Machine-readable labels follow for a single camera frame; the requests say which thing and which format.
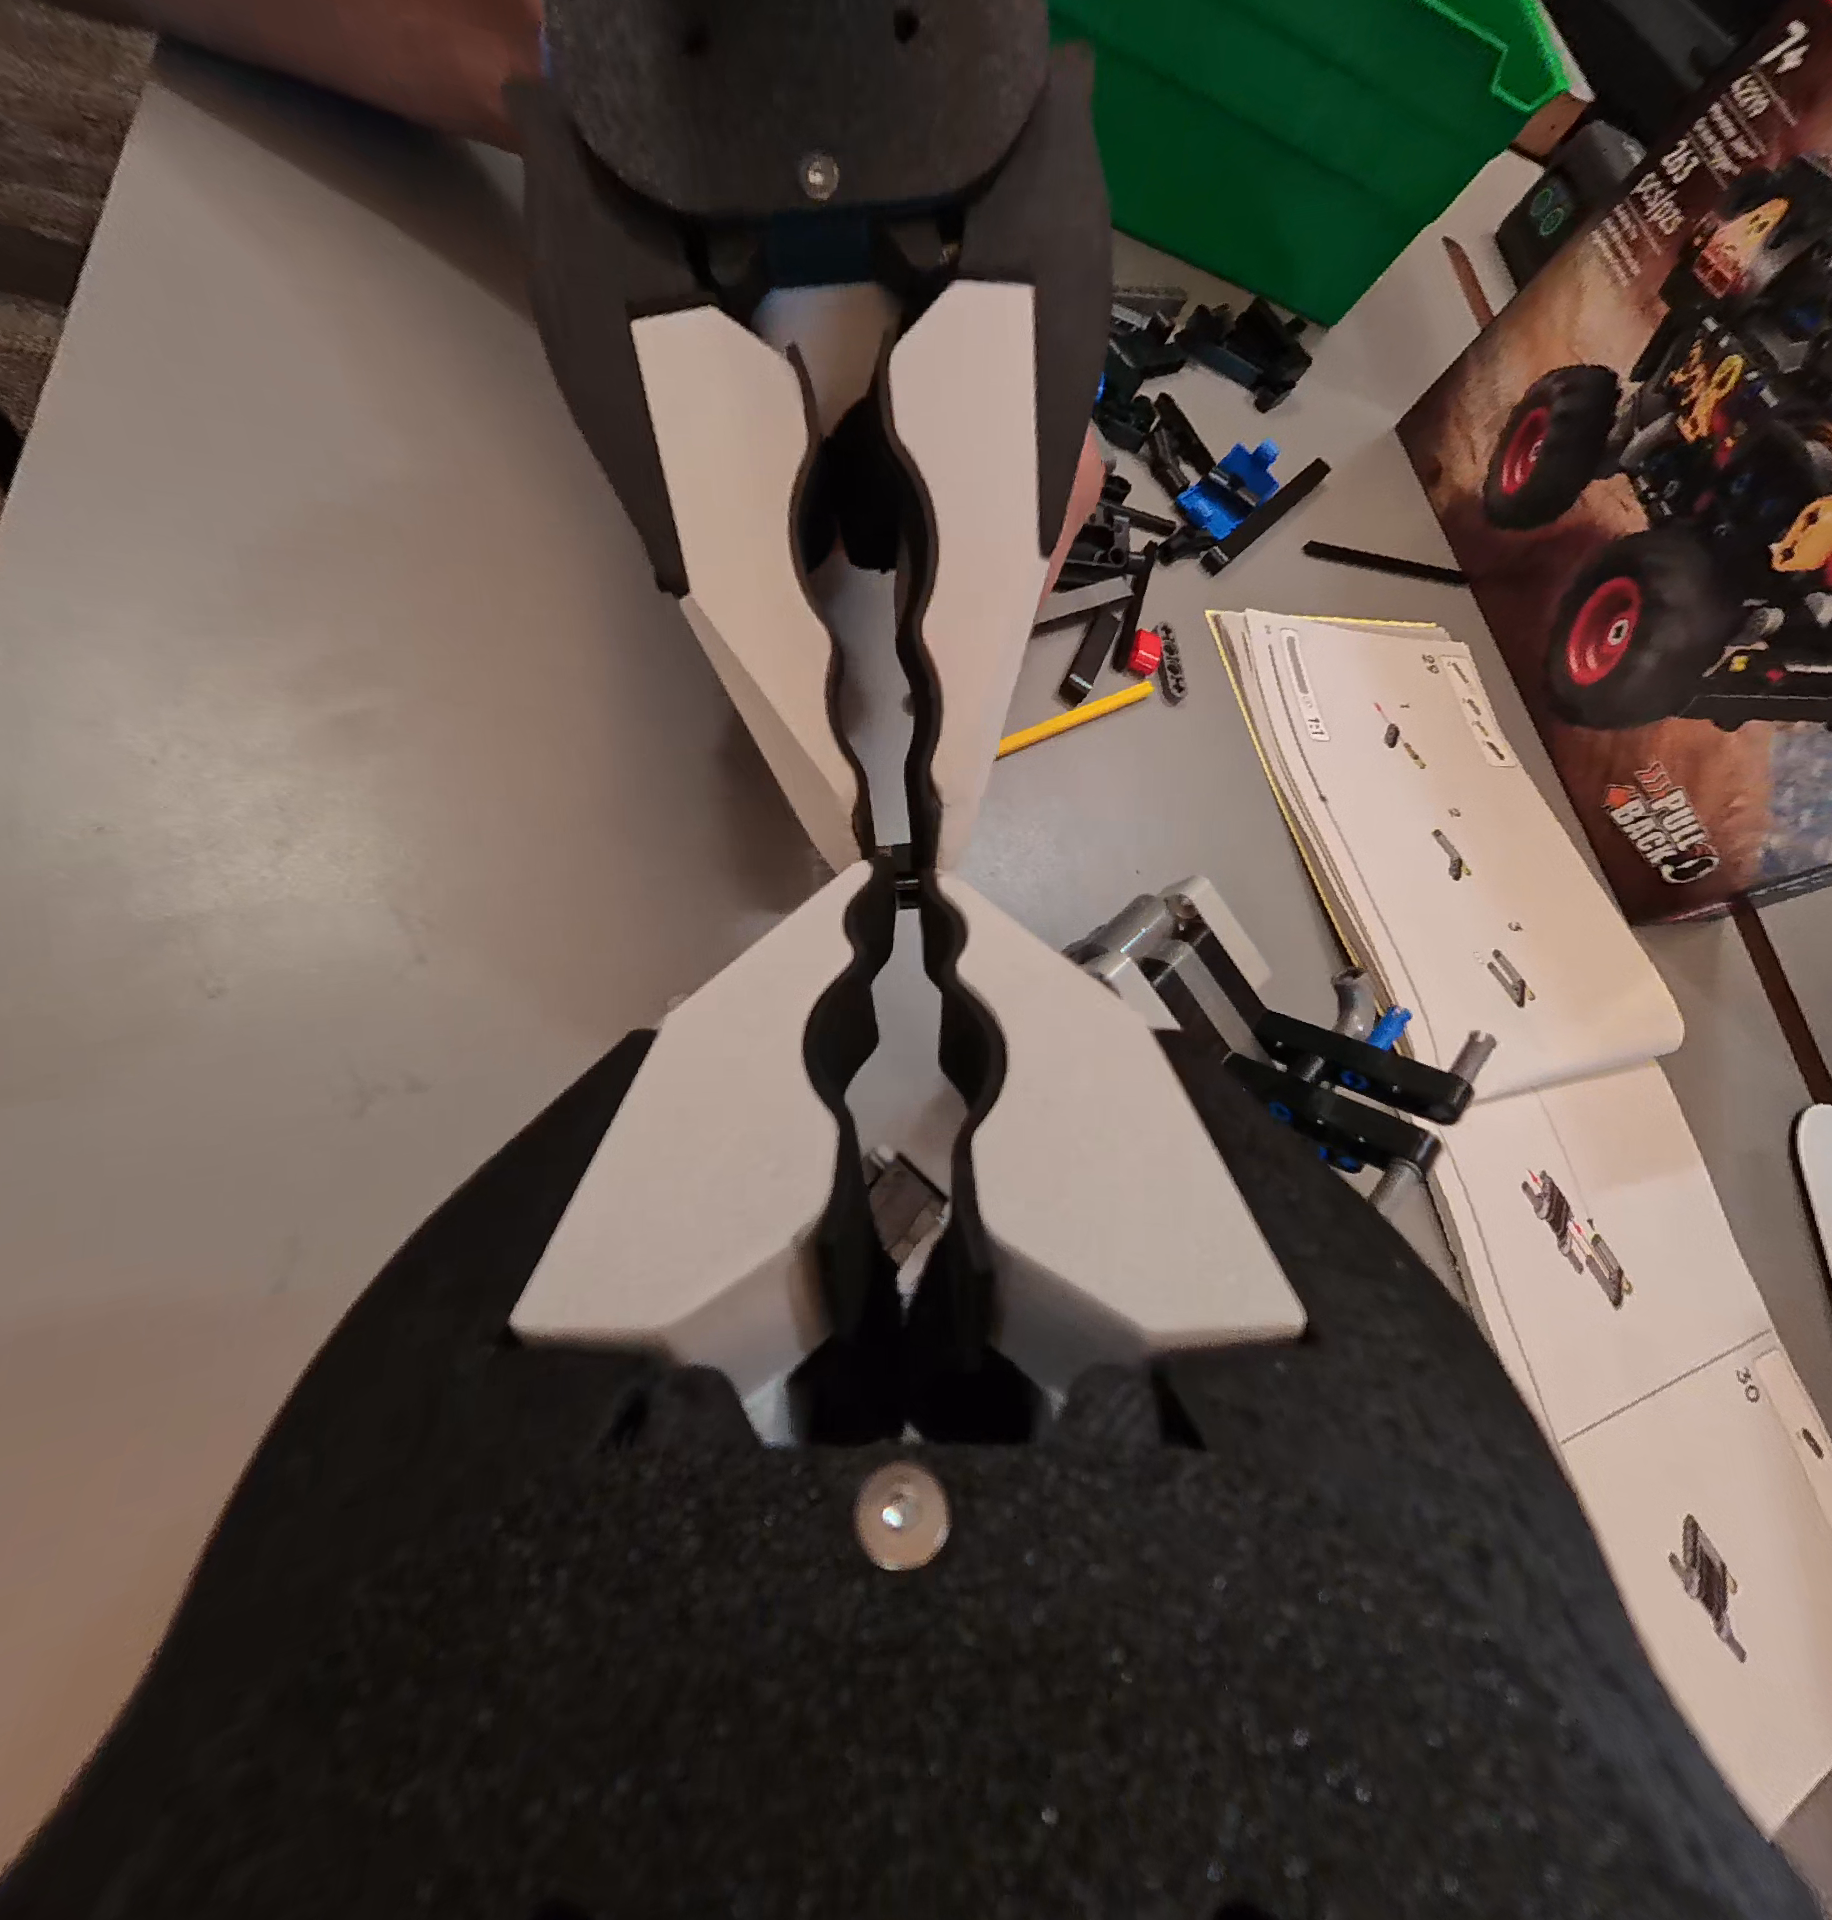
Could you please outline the small black grey lego assembly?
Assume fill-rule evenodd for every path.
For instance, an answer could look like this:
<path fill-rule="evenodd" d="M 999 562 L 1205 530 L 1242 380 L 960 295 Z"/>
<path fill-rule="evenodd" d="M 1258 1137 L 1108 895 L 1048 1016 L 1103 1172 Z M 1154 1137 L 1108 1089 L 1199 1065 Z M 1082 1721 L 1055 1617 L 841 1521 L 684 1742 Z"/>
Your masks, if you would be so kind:
<path fill-rule="evenodd" d="M 950 1194 L 907 1154 L 872 1146 L 863 1154 L 863 1186 L 880 1244 L 905 1272 L 943 1233 Z"/>

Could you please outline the black box green logo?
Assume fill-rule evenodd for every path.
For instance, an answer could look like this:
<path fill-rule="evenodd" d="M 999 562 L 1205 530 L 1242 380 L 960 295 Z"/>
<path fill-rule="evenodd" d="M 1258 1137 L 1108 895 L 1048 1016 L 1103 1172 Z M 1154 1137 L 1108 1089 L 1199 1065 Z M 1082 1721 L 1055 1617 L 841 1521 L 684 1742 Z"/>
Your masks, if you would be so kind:
<path fill-rule="evenodd" d="M 1646 159 L 1646 144 L 1610 123 L 1582 123 L 1495 228 L 1509 281 L 1525 290 L 1561 248 L 1610 205 Z"/>

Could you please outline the person's left forearm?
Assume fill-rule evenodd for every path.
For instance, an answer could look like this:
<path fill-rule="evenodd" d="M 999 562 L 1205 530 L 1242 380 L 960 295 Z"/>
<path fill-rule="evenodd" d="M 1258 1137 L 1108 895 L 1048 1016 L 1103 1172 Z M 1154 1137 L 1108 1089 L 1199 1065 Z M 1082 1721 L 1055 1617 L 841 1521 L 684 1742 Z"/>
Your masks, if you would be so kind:
<path fill-rule="evenodd" d="M 543 75 L 543 3 L 67 3 L 419 129 L 513 150 L 504 88 Z"/>

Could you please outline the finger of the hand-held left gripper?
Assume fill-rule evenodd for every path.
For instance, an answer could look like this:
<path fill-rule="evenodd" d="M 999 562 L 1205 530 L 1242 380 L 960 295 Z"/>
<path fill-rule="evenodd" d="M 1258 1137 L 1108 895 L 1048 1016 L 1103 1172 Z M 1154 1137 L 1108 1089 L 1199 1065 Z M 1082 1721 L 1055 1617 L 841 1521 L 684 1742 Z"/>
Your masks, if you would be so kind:
<path fill-rule="evenodd" d="M 976 834 L 1044 595 L 1036 372 L 1036 290 L 1016 281 L 955 281 L 888 352 L 888 442 L 915 506 L 905 787 L 934 869 Z"/>
<path fill-rule="evenodd" d="M 797 508 L 822 442 L 813 380 L 718 306 L 633 323 L 680 538 L 680 609 L 835 873 L 872 848 L 867 779 L 839 728 L 841 653 L 804 571 Z"/>

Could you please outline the white instruction booklet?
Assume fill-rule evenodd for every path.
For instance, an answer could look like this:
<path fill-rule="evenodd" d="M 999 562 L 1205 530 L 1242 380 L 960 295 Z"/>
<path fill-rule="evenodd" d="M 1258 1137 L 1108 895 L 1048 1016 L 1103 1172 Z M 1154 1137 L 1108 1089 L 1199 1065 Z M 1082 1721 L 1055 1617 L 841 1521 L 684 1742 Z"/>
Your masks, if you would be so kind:
<path fill-rule="evenodd" d="M 1665 1072 L 1684 1016 L 1426 625 L 1215 612 L 1273 797 L 1402 1062 L 1495 1041 L 1436 1122 L 1468 1304 L 1638 1639 L 1745 1811 L 1832 1775 L 1832 1438 Z"/>

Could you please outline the pile of loose lego pieces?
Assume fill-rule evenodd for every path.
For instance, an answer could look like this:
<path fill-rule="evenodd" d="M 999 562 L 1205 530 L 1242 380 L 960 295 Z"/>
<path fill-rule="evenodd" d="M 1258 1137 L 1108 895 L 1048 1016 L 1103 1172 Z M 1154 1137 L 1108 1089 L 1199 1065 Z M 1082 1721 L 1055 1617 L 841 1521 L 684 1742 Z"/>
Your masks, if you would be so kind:
<path fill-rule="evenodd" d="M 1103 465 L 1092 508 L 1111 525 L 1115 578 L 1054 593 L 1036 620 L 1039 631 L 1082 628 L 1055 690 L 1063 709 L 1095 698 L 1105 669 L 1157 683 L 1173 705 L 1183 698 L 1178 644 L 1144 620 L 1154 581 L 1175 564 L 1220 575 L 1328 478 L 1328 465 L 1281 478 L 1273 441 L 1215 452 L 1173 388 L 1183 372 L 1209 372 L 1267 414 L 1311 372 L 1305 334 L 1303 316 L 1267 301 L 1209 306 L 1158 285 L 1111 290 L 1095 429 L 1132 471 Z"/>

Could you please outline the yellow lego axle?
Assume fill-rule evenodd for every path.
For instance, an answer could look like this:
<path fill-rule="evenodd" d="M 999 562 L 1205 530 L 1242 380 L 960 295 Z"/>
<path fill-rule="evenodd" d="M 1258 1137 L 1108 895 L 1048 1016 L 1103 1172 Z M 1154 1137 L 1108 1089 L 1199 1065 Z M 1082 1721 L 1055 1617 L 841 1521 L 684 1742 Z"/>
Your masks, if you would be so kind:
<path fill-rule="evenodd" d="M 1148 683 L 1148 681 L 1134 683 L 1134 687 L 1123 687 L 1120 693 L 1108 693 L 1108 695 L 1099 695 L 1099 698 L 1087 698 L 1087 702 L 1082 702 L 1082 705 L 1075 705 L 1069 710 L 1060 710 L 1055 717 L 1048 717 L 1042 723 L 1032 723 L 1032 728 L 1025 728 L 1019 733 L 1003 737 L 995 759 L 1003 761 L 1003 759 L 1021 755 L 1028 748 L 1048 744 L 1048 743 L 1054 743 L 1060 737 L 1069 737 L 1069 733 L 1075 733 L 1075 729 L 1082 729 L 1087 723 L 1097 723 L 1103 717 L 1111 717 L 1120 710 L 1134 710 L 1134 709 L 1140 709 L 1149 698 L 1154 698 L 1154 683 Z"/>

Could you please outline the long black lego axle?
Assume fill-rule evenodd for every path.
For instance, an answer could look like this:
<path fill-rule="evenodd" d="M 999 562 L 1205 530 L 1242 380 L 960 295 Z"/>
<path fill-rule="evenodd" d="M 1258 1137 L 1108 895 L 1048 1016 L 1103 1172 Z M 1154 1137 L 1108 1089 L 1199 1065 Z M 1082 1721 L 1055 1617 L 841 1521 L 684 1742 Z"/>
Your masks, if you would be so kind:
<path fill-rule="evenodd" d="M 1317 564 L 1349 567 L 1360 575 L 1396 578 L 1396 581 L 1431 584 L 1431 585 L 1446 585 L 1446 589 L 1468 589 L 1468 575 L 1460 575 L 1459 567 L 1396 557 L 1396 554 L 1368 553 L 1360 545 L 1309 541 L 1303 545 L 1303 554 Z"/>

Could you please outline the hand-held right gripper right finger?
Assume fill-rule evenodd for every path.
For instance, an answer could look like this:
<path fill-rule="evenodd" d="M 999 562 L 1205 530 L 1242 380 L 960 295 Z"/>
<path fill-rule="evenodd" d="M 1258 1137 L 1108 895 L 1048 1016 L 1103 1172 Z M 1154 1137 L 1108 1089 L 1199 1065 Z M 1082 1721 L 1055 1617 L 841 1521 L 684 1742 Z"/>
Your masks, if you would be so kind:
<path fill-rule="evenodd" d="M 925 968 L 938 1060 L 967 1103 L 950 1218 L 907 1305 L 907 1423 L 931 1445 L 1025 1445 L 1103 1363 L 1309 1327 L 1167 1041 L 1205 1015 L 1215 1092 L 1267 968 L 1202 875 L 1134 899 L 1078 965 L 942 875 Z"/>

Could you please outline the partly built lego model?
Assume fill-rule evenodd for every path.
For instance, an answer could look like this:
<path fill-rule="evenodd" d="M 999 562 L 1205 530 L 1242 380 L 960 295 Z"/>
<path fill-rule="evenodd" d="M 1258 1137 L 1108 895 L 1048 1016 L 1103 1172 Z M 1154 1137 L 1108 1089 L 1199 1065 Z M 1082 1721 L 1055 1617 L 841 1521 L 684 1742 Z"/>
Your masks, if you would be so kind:
<path fill-rule="evenodd" d="M 1334 975 L 1334 1022 L 1281 1015 L 1265 959 L 1205 875 L 1132 899 L 1066 956 L 1157 1032 L 1182 1032 L 1343 1178 L 1373 1176 L 1368 1204 L 1396 1218 L 1426 1189 L 1444 1132 L 1474 1103 L 1499 1051 L 1474 1028 L 1452 1065 L 1402 1051 L 1407 1007 L 1381 1007 L 1366 970 Z"/>

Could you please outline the green plastic storage bin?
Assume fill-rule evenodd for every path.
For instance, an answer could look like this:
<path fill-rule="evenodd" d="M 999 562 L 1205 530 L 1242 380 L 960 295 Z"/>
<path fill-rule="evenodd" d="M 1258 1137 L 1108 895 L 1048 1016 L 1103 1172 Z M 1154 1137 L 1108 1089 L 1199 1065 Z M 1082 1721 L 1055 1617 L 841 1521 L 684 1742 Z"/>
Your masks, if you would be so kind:
<path fill-rule="evenodd" d="M 1571 92 L 1539 3 L 1050 3 L 1120 233 L 1329 329 Z"/>

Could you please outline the monster truck set box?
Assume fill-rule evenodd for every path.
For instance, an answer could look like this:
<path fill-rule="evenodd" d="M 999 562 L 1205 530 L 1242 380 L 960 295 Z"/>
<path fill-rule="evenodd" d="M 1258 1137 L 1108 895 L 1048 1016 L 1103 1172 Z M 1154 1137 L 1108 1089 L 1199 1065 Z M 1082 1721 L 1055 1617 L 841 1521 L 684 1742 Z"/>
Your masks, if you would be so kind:
<path fill-rule="evenodd" d="M 1623 916 L 1832 884 L 1832 3 L 1778 3 L 1398 442 Z"/>

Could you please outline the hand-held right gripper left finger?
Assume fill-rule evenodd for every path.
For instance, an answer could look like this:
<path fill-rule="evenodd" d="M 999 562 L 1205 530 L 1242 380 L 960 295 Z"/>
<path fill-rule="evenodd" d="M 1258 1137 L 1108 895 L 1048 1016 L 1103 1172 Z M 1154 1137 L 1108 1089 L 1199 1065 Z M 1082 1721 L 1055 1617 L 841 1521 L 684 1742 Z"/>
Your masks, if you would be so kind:
<path fill-rule="evenodd" d="M 665 1020 L 510 1335 L 783 1384 L 806 1445 L 905 1430 L 902 1289 L 848 1103 L 893 933 L 893 865 L 860 860 Z"/>

